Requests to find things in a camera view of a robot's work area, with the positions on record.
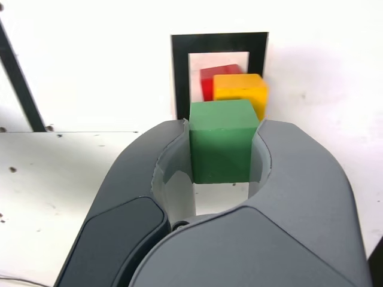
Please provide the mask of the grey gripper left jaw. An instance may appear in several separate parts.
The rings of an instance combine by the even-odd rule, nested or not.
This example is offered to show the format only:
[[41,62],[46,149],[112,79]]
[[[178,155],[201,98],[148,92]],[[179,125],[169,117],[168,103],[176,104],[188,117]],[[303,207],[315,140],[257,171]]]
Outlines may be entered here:
[[135,139],[111,166],[56,286],[128,286],[172,225],[194,215],[189,123],[165,121]]

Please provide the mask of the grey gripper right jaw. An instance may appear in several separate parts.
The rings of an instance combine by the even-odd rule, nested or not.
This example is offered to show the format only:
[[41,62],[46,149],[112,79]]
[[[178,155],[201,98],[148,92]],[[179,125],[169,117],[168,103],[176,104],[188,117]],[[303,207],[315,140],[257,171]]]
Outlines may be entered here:
[[291,123],[264,120],[246,201],[162,239],[131,286],[370,286],[354,195],[338,161]]

